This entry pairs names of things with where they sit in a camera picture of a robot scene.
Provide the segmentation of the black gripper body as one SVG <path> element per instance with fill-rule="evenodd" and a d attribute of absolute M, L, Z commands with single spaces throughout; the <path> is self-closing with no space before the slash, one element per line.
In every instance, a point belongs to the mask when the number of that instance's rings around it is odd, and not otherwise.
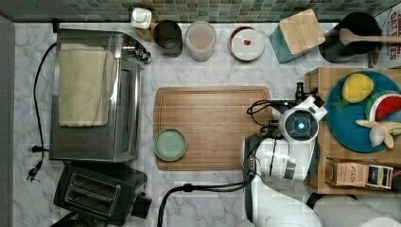
<path fill-rule="evenodd" d="M 304 91 L 304 84 L 302 82 L 296 83 L 296 92 L 295 92 L 295 99 L 294 100 L 277 100 L 273 104 L 273 108 L 277 110 L 280 114 L 283 114 L 285 111 L 290 110 L 302 102 L 304 102 L 308 97 L 314 97 L 315 100 L 313 103 L 318 106 L 322 107 L 325 101 L 319 97 L 318 95 L 318 88 L 313 88 L 310 92 L 306 93 Z"/>

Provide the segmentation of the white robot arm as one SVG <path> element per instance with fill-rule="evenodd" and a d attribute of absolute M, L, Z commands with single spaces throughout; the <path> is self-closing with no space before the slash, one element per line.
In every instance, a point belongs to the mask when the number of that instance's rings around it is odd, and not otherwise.
<path fill-rule="evenodd" d="M 317 141 L 320 121 L 327 114 L 314 92 L 297 84 L 295 98 L 273 101 L 279 119 L 272 131 L 254 134 L 242 143 L 243 176 L 251 179 L 244 188 L 244 213 L 255 227 L 323 227 L 312 210 L 284 195 L 264 180 L 302 182 L 319 162 Z"/>

